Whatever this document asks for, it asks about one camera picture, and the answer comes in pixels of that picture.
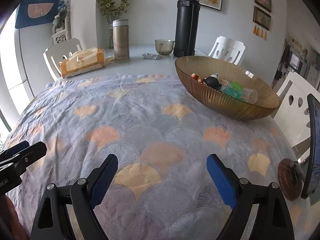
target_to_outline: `white bottle cap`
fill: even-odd
[[[127,19],[114,20],[112,24],[113,24],[113,27],[127,26],[127,25],[129,25],[129,20],[127,20]]]

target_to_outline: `white chair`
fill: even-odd
[[[43,57],[54,81],[61,77],[60,62],[79,50],[82,50],[82,47],[76,38],[55,44],[45,50]]]
[[[245,46],[242,42],[220,36],[210,51],[209,57],[240,65],[243,60],[244,50]]]
[[[274,120],[281,129],[291,147],[310,137],[310,118],[307,95],[313,94],[320,101],[320,93],[297,73],[289,72],[277,95],[285,94]],[[302,163],[309,156],[308,149],[300,158]]]

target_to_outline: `thermos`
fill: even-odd
[[[184,57],[195,54],[199,11],[199,0],[178,1],[174,56]]]
[[[116,63],[126,62],[130,59],[129,20],[113,21],[113,47]]]

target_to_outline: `black thermos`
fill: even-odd
[[[199,0],[178,1],[174,56],[184,57],[195,54],[199,11]]]

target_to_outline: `screw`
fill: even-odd
[[[272,182],[272,183],[271,183],[271,186],[272,186],[273,188],[279,188],[278,183],[275,183],[275,182]]]
[[[47,186],[48,190],[53,189],[53,188],[54,188],[54,184],[52,184],[52,183]]]
[[[249,182],[246,178],[241,178],[241,179],[239,179],[239,181],[241,184],[244,184],[244,185],[248,184],[248,182]]]
[[[83,185],[84,183],[86,183],[86,181],[87,181],[86,179],[81,178],[81,179],[78,179],[77,182],[78,182],[79,185]]]

